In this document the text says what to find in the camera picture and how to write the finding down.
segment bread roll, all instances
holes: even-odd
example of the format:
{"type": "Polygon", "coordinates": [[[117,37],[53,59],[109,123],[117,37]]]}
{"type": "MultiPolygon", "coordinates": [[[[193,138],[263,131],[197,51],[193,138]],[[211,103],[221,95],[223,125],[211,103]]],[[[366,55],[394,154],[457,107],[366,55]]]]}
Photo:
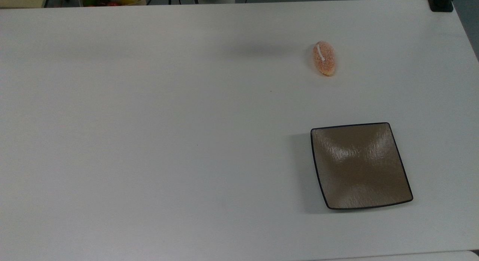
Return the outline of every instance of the bread roll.
{"type": "Polygon", "coordinates": [[[332,46],[326,41],[319,41],[313,48],[314,64],[326,76],[332,76],[336,69],[336,58],[332,46]]]}

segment white table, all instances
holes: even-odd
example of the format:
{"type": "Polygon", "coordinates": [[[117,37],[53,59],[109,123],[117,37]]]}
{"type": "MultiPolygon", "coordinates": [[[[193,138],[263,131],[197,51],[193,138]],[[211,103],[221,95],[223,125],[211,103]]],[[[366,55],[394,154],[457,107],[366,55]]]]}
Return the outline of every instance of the white table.
{"type": "Polygon", "coordinates": [[[455,12],[371,0],[0,16],[4,261],[479,248],[479,64],[455,12]],[[312,66],[319,40],[336,49],[333,77],[312,66]],[[310,129],[384,121],[414,200],[328,210],[310,129]]]}

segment green fruit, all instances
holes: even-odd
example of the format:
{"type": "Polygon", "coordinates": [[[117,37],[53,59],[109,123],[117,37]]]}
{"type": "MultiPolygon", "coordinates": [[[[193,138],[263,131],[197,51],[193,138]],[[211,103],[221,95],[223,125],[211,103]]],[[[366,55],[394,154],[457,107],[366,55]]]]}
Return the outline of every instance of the green fruit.
{"type": "Polygon", "coordinates": [[[83,0],[84,6],[96,6],[97,0],[83,0]]]}

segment brown square plate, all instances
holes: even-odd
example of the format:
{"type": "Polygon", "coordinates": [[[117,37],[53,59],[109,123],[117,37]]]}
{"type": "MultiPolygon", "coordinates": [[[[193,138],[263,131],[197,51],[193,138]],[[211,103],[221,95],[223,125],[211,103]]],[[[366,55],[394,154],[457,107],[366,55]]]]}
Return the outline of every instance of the brown square plate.
{"type": "Polygon", "coordinates": [[[311,130],[314,164],[330,209],[366,209],[412,201],[389,123],[311,130]]]}

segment white frosting line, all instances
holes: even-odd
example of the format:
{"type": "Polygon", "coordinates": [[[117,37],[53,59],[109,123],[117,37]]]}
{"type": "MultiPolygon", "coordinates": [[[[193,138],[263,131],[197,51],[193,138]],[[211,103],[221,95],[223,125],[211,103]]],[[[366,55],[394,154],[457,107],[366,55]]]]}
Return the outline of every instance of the white frosting line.
{"type": "Polygon", "coordinates": [[[316,48],[318,48],[318,53],[319,53],[319,54],[320,54],[320,56],[321,56],[321,61],[324,61],[324,60],[325,60],[325,58],[324,58],[324,57],[323,57],[323,55],[321,54],[320,45],[319,45],[319,44],[318,44],[318,45],[316,45],[316,48]]]}

